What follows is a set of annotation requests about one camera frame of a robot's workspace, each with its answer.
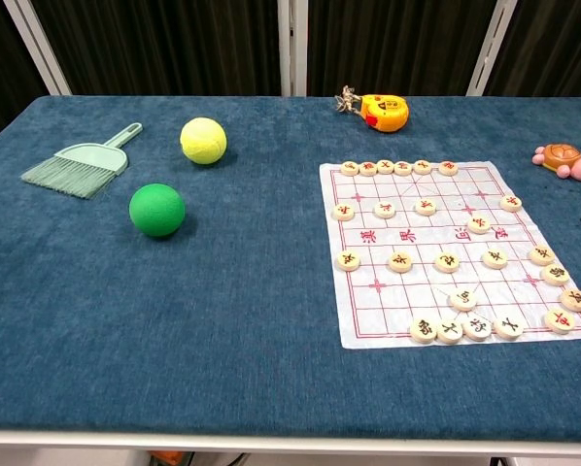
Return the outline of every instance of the table edge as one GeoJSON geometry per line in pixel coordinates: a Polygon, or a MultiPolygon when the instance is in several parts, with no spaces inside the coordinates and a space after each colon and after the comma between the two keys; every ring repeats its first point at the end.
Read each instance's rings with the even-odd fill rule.
{"type": "Polygon", "coordinates": [[[92,432],[0,431],[0,448],[90,448],[422,456],[580,457],[581,444],[474,440],[381,440],[92,432]]]}

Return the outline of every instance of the brush bristles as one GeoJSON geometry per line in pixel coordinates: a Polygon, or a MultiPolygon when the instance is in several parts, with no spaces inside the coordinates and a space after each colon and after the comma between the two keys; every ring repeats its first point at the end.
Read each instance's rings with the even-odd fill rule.
{"type": "Polygon", "coordinates": [[[116,172],[62,157],[45,160],[21,175],[26,183],[90,199],[116,177],[116,172]]]}

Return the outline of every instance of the floor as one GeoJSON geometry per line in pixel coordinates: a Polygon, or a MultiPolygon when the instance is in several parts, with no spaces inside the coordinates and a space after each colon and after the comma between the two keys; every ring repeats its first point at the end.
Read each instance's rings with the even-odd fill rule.
{"type": "MultiPolygon", "coordinates": [[[[192,466],[226,466],[231,453],[198,453],[192,466]]],[[[0,449],[0,466],[148,466],[145,451],[0,449]]],[[[241,466],[489,466],[489,458],[252,454],[241,466]]],[[[517,458],[510,466],[581,466],[581,460],[517,458]]]]}

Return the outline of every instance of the toy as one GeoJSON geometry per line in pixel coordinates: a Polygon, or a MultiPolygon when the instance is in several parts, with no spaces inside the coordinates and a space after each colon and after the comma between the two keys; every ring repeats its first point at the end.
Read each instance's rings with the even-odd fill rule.
{"type": "Polygon", "coordinates": [[[201,165],[217,162],[227,145],[220,124],[204,117],[194,118],[183,126],[180,141],[185,156],[201,165]]]}
{"type": "Polygon", "coordinates": [[[352,87],[345,85],[342,95],[336,95],[338,112],[359,115],[370,127],[384,133],[393,133],[402,128],[409,118],[409,107],[402,97],[397,95],[354,94],[352,87]],[[354,106],[361,102],[359,110],[354,106]]]}
{"type": "Polygon", "coordinates": [[[128,212],[133,224],[152,237],[174,233],[185,219],[185,202],[173,187],[153,183],[140,187],[131,197],[128,212]]]}
{"type": "Polygon", "coordinates": [[[556,172],[559,178],[571,176],[581,182],[581,152],[569,144],[550,144],[536,148],[532,163],[556,172]]]}
{"type": "Polygon", "coordinates": [[[26,183],[91,199],[124,171],[128,158],[120,147],[141,131],[141,123],[132,123],[104,144],[82,143],[62,149],[20,178],[26,183]]]}

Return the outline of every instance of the black curtain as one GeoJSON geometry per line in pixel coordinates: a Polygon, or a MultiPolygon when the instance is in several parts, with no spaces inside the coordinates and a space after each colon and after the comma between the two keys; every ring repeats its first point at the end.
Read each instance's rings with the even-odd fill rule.
{"type": "Polygon", "coordinates": [[[308,92],[465,95],[496,0],[311,0],[308,92]]]}
{"type": "Polygon", "coordinates": [[[280,95],[276,0],[33,0],[75,94],[280,95]]]}
{"type": "Polygon", "coordinates": [[[0,0],[0,131],[36,97],[46,94],[47,88],[0,0]]]}
{"type": "Polygon", "coordinates": [[[519,0],[485,93],[581,96],[581,0],[519,0]]]}

